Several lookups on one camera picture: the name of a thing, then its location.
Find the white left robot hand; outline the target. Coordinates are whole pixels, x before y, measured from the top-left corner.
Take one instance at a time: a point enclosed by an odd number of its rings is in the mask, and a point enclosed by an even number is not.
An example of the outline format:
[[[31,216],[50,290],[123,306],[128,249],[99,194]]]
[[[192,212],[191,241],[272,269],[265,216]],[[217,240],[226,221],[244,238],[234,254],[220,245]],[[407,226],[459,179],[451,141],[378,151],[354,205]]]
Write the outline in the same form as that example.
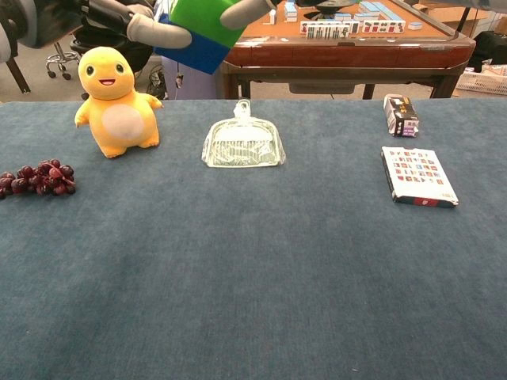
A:
[[[2,1],[1,62],[17,56],[19,44],[43,48],[90,21],[103,29],[152,47],[181,49],[190,45],[184,28],[153,18],[145,4],[124,5],[119,1]]]

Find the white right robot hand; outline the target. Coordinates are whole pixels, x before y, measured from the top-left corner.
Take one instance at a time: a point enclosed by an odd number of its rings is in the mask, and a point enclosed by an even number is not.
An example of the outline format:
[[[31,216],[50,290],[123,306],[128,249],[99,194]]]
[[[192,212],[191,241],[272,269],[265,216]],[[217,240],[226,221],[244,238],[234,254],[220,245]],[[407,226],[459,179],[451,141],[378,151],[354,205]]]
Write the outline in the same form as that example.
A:
[[[275,10],[279,3],[271,0],[241,0],[225,9],[219,20],[222,26],[230,30],[243,29]]]

